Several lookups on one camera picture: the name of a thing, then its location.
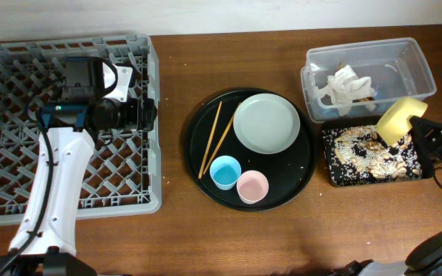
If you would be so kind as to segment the yellow plastic bowl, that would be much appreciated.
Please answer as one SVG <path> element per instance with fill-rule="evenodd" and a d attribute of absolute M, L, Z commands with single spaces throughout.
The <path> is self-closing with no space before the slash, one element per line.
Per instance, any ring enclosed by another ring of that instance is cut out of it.
<path fill-rule="evenodd" d="M 402 97 L 380 118 L 376 125 L 378 135 L 388 146 L 392 146 L 412 128 L 409 119 L 422 117 L 428 105 L 412 97 Z"/>

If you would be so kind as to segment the white napkin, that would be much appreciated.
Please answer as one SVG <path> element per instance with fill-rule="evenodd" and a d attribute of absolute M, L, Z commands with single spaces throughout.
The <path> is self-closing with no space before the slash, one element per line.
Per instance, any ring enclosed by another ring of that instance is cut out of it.
<path fill-rule="evenodd" d="M 333 105 L 341 105 L 338 114 L 343 117 L 351 111 L 355 101 L 371 101 L 378 94 L 371 87 L 370 77 L 358 77 L 350 65 L 341 67 L 334 75 L 327 77 L 328 83 L 318 89 L 318 97 L 329 96 Z"/>

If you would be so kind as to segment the pink plastic cup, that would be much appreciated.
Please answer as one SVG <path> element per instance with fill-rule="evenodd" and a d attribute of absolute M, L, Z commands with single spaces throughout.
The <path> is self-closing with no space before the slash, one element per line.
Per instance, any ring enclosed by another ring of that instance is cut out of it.
<path fill-rule="evenodd" d="M 236 190 L 244 203 L 255 204 L 267 196 L 269 181 L 261 172 L 249 170 L 239 177 Z"/>

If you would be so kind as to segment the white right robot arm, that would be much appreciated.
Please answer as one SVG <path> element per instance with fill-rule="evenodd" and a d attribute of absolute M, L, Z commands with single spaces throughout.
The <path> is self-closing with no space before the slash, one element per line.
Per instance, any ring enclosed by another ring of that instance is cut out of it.
<path fill-rule="evenodd" d="M 427 158 L 442 162 L 442 123 L 412 116 L 409 119 L 419 152 Z M 333 271 L 331 276 L 405 276 L 442 275 L 442 232 L 418 245 L 405 261 L 382 264 L 372 260 L 352 261 L 344 268 Z"/>

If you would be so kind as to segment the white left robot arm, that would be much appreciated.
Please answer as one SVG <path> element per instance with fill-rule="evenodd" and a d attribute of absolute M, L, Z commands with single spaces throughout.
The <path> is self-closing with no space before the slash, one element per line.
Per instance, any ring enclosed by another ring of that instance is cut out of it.
<path fill-rule="evenodd" d="M 100 132 L 153 130 L 152 99 L 131 97 L 138 70 L 100 57 L 68 57 L 60 92 L 35 111 L 40 132 L 31 194 L 0 275 L 95 275 L 79 260 L 75 222 L 86 168 Z"/>

